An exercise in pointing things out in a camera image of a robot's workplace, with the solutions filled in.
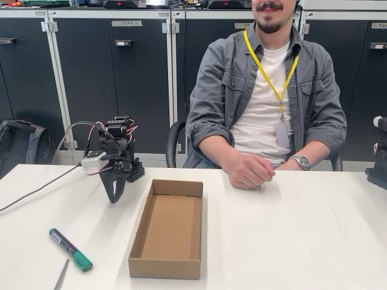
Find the person's right hand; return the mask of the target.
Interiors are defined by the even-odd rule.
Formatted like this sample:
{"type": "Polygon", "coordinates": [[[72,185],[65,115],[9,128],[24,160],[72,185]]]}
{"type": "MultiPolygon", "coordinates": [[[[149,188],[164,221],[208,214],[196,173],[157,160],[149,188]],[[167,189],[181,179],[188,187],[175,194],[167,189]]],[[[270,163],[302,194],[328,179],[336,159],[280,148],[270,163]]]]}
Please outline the person's right hand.
{"type": "Polygon", "coordinates": [[[250,190],[270,182],[275,175],[270,161],[243,153],[232,156],[223,170],[228,173],[230,183],[243,190],[250,190]]]}

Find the person's left hand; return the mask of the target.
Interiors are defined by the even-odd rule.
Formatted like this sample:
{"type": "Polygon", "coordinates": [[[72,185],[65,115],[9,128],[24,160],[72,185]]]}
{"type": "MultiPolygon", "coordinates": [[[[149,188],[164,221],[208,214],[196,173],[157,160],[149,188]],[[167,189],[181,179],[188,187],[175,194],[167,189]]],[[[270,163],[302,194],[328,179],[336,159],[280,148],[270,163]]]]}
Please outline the person's left hand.
{"type": "Polygon", "coordinates": [[[276,170],[296,170],[298,164],[294,159],[288,159],[285,163],[281,164],[276,168],[276,170]]]}

